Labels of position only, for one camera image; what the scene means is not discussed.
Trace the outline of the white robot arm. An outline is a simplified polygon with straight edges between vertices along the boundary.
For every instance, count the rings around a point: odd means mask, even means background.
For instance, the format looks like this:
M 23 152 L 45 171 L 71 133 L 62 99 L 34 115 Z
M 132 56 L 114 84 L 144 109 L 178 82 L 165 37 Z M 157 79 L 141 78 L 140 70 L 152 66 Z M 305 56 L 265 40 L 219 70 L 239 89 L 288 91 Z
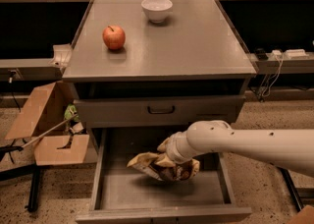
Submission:
M 210 152 L 231 152 L 314 176 L 314 130 L 235 130 L 221 120 L 197 121 L 166 138 L 158 150 L 182 164 Z

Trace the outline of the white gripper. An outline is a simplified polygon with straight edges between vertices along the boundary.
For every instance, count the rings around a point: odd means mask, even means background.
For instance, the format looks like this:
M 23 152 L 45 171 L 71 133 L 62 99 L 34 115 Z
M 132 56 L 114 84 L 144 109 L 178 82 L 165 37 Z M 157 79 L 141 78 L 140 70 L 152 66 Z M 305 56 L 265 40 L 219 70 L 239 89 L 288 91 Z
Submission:
M 154 163 L 160 167 L 175 167 L 177 164 L 191 160 L 196 151 L 188 142 L 187 132 L 177 132 L 161 142 L 157 150 L 165 152 L 158 155 Z

